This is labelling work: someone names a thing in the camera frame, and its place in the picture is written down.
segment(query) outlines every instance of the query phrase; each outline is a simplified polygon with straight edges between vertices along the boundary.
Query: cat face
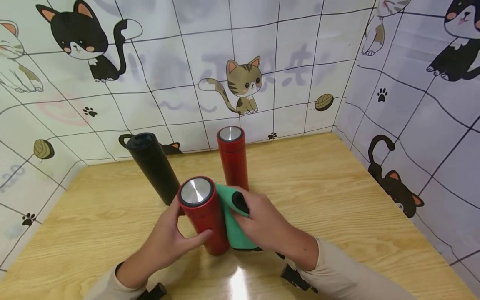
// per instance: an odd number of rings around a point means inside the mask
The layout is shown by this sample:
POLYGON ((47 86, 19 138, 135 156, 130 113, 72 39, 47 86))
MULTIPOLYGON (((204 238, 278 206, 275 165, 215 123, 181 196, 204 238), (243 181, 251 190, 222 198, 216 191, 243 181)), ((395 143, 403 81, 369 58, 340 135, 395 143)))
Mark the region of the cat face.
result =
POLYGON ((251 62, 238 65, 234 60, 227 62, 228 88, 238 97, 248 97, 260 90, 262 87, 262 73, 258 66, 260 56, 251 62))
POLYGON ((24 54, 24 47, 17 36, 17 24, 0 20, 0 57, 16 59, 24 54))
POLYGON ((50 23, 59 47, 71 57, 89 60, 107 51, 107 36, 93 10, 84 1, 75 1, 73 12, 58 12, 40 4, 36 8, 50 23))
POLYGON ((454 0, 447 10, 444 25, 453 36, 480 39, 480 1, 454 0))
POLYGON ((180 150, 180 143, 178 142, 174 142, 171 144, 162 144, 162 149, 165 155, 183 154, 183 152, 180 150))
POLYGON ((388 172, 382 180, 381 186, 408 218, 412 218, 416 214, 417 207, 425 205, 420 197, 402 183, 402 179, 396 171, 388 172))
POLYGON ((411 0, 380 0, 377 7, 377 16, 388 17, 404 9, 411 0))

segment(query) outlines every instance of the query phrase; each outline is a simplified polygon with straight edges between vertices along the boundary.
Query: stainless steel lid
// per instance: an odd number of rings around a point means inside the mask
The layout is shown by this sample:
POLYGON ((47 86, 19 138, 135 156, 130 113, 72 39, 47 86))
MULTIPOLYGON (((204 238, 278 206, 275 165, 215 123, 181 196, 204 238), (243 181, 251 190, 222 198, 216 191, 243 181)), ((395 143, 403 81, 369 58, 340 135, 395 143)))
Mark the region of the stainless steel lid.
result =
POLYGON ((218 137, 225 142, 234 142, 241 138, 242 135, 242 130, 237 126, 227 126, 218 132, 218 137))
POLYGON ((198 206, 210 199, 213 193, 213 184, 202 177, 188 180, 180 190, 180 200, 186 206, 198 206))

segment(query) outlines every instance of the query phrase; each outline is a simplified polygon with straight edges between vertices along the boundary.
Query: wooden table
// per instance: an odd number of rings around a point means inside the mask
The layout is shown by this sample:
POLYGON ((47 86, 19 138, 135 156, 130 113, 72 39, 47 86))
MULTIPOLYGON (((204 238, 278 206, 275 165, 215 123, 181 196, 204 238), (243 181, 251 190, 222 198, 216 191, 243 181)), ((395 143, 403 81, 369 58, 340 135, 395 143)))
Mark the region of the wooden table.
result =
MULTIPOLYGON (((333 134, 247 147, 250 188, 266 193, 295 226, 335 243, 418 299, 475 299, 333 134)), ((217 151, 171 156, 180 182, 225 183, 217 151)), ((166 208, 135 162, 84 168, 0 283, 0 299, 81 299, 145 241, 166 208)), ((194 233, 188 219, 181 232, 194 233)), ((199 248, 157 272, 166 299, 318 299, 280 278, 274 253, 199 248)))

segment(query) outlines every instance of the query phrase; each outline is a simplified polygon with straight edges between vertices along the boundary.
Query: thermos bottle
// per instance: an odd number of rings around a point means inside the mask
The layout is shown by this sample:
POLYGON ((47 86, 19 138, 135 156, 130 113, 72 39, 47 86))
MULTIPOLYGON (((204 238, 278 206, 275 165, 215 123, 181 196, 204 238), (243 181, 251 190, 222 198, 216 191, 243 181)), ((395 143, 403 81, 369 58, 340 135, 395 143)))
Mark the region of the thermos bottle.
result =
POLYGON ((240 186, 248 191, 245 132, 240 127, 228 126, 220 129, 216 139, 227 185, 240 186))
POLYGON ((163 202, 170 205, 180 183, 156 136, 151 132, 139 133, 128 140, 126 148, 163 202))
POLYGON ((213 235, 204 244, 207 252, 214 256, 224 254, 230 244, 213 181, 203 176, 190 178, 180 186, 178 199, 197 233, 213 230, 213 235))

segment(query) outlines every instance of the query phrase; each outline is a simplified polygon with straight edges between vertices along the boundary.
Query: black thermos bottle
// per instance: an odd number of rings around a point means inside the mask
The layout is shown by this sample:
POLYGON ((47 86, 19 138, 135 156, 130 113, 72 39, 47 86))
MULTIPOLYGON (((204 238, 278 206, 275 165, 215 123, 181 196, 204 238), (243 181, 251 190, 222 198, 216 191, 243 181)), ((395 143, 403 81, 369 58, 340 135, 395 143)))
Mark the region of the black thermos bottle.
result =
POLYGON ((156 136, 151 132, 139 133, 131 137, 126 146, 160 198, 170 205, 180 183, 156 136))

